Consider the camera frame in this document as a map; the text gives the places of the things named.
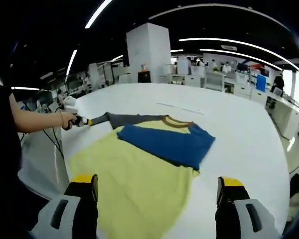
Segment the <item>person's left hand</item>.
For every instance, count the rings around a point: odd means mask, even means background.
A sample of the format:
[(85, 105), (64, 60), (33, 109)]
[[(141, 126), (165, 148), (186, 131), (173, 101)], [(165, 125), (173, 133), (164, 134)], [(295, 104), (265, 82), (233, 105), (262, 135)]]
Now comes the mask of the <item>person's left hand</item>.
[(68, 130), (72, 127), (73, 123), (76, 121), (77, 117), (69, 112), (61, 112), (62, 116), (62, 128)]

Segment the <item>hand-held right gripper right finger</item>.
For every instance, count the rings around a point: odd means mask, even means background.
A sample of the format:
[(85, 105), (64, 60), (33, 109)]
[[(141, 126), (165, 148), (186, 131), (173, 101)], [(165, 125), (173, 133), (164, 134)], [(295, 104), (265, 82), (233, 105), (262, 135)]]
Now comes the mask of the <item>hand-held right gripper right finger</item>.
[(274, 216), (259, 200), (251, 199), (238, 179), (218, 178), (215, 213), (218, 239), (279, 239)]

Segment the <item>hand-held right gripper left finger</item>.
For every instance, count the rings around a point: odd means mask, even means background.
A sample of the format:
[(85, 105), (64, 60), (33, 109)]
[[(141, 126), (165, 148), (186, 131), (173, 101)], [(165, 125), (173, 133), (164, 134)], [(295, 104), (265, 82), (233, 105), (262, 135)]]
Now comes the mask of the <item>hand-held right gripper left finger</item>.
[(98, 175), (79, 175), (39, 212), (31, 234), (35, 239), (97, 239), (97, 203)]

